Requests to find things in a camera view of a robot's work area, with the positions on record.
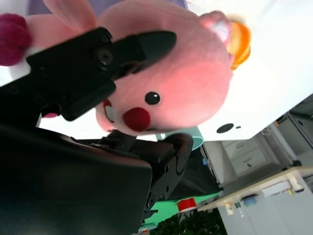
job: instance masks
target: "cabinet door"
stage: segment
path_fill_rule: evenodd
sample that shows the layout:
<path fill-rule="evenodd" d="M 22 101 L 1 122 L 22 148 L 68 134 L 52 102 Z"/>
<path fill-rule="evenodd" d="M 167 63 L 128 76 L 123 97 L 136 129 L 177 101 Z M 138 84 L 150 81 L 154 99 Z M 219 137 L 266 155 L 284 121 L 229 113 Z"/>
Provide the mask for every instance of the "cabinet door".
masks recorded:
<path fill-rule="evenodd" d="M 260 148 L 256 148 L 234 160 L 232 165 L 237 175 L 243 174 L 246 171 L 254 169 L 266 163 L 268 160 L 264 156 Z"/>
<path fill-rule="evenodd" d="M 225 151 L 229 159 L 232 161 L 257 147 L 259 146 L 255 139 L 249 139 L 246 141 L 235 141 L 225 147 Z"/>

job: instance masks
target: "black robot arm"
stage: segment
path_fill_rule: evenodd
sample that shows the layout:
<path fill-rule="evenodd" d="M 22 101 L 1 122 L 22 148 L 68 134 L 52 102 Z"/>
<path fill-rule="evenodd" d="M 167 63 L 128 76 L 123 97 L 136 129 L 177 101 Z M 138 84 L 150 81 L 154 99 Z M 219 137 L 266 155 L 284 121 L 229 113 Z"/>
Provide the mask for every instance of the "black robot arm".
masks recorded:
<path fill-rule="evenodd" d="M 112 43 L 99 28 L 28 57 L 31 73 L 0 87 L 0 234 L 129 235 L 157 213 L 183 176 L 190 136 L 78 141 L 36 126 L 48 113 L 75 120 L 175 41 L 151 32 Z"/>

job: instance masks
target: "plush toy ear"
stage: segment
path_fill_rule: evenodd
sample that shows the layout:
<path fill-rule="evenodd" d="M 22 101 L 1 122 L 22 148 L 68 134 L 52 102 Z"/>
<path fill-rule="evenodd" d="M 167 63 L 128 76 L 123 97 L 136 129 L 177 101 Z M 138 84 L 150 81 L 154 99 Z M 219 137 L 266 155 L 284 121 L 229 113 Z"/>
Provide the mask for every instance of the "plush toy ear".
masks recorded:
<path fill-rule="evenodd" d="M 86 32 L 96 25 L 96 16 L 88 0 L 44 0 L 49 10 L 67 26 Z"/>
<path fill-rule="evenodd" d="M 213 31 L 227 46 L 231 38 L 231 22 L 221 11 L 212 11 L 199 17 L 199 22 L 205 28 Z"/>

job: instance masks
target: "black hole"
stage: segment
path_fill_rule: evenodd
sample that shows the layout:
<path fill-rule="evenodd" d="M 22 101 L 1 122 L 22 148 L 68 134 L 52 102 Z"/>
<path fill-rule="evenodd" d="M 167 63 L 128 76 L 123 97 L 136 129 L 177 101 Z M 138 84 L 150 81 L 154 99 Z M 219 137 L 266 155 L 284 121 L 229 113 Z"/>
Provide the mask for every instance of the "black hole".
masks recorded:
<path fill-rule="evenodd" d="M 217 129 L 217 133 L 221 134 L 221 133 L 225 133 L 229 130 L 231 130 L 234 127 L 233 123 L 229 123 L 229 124 L 225 124 L 224 126 L 221 126 L 219 129 Z"/>
<path fill-rule="evenodd" d="M 18 94 L 19 92 L 20 92 L 19 89 L 16 88 L 16 87 L 11 87 L 11 88 L 10 88 L 10 93 L 11 93 L 11 94 Z"/>
<path fill-rule="evenodd" d="M 161 101 L 161 97 L 156 92 L 149 92 L 145 96 L 145 102 L 149 105 L 156 105 L 159 104 Z"/>

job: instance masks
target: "white desk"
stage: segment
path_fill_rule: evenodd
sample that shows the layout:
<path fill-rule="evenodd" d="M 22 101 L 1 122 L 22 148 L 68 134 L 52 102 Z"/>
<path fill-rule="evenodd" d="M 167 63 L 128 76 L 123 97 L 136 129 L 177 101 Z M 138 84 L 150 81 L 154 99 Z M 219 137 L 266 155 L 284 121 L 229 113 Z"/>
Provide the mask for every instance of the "white desk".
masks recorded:
<path fill-rule="evenodd" d="M 293 167 L 288 170 L 282 171 L 276 175 L 268 177 L 264 180 L 261 180 L 255 184 L 252 184 L 248 187 L 242 188 L 236 192 L 233 192 L 229 195 L 225 195 L 218 199 L 217 201 L 211 202 L 201 208 L 198 211 L 210 210 L 217 207 L 224 207 L 228 205 L 235 204 L 240 202 L 244 197 L 259 194 L 263 189 L 273 186 L 279 182 L 290 181 L 291 185 L 297 189 L 297 187 L 302 187 L 301 185 L 297 185 L 296 182 L 299 181 L 300 178 L 312 175 L 313 168 L 312 167 Z"/>

